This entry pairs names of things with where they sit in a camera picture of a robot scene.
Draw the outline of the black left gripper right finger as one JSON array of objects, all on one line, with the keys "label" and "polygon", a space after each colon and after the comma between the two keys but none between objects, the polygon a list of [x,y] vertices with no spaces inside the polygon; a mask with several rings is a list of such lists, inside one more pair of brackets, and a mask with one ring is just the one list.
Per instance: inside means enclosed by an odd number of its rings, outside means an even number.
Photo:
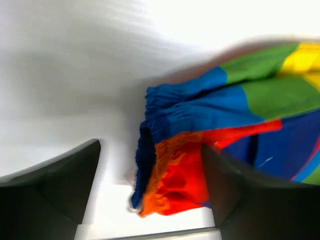
[{"label": "black left gripper right finger", "polygon": [[318,240],[320,188],[255,171],[203,144],[201,161],[223,240]]}]

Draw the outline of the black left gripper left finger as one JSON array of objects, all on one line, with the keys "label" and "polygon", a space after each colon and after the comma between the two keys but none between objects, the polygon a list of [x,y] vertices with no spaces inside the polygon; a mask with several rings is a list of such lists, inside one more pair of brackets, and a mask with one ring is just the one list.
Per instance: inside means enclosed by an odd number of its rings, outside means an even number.
[{"label": "black left gripper left finger", "polygon": [[62,159],[0,184],[2,240],[73,240],[101,153],[92,139]]}]

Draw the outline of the rainbow striped shorts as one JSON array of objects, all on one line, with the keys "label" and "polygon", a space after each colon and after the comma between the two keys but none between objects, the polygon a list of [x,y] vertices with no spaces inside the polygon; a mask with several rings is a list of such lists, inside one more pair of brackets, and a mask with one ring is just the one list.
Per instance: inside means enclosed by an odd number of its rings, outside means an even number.
[{"label": "rainbow striped shorts", "polygon": [[129,207],[141,217],[208,207],[201,148],[256,171],[320,183],[320,45],[263,48],[203,75],[149,87]]}]

